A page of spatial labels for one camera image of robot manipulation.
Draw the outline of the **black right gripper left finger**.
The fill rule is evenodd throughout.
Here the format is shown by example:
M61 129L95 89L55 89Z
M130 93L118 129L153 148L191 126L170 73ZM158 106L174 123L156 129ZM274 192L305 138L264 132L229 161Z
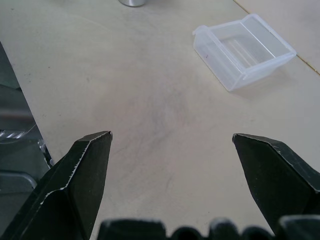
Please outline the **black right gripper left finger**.
M113 134L74 142L39 181L1 235L2 240L88 240L104 194Z

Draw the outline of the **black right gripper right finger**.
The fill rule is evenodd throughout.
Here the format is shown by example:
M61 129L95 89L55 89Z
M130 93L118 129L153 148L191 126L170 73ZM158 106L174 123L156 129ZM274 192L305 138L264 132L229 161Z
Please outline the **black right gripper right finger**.
M232 136L250 193L272 231L283 216L319 215L320 174L285 143Z

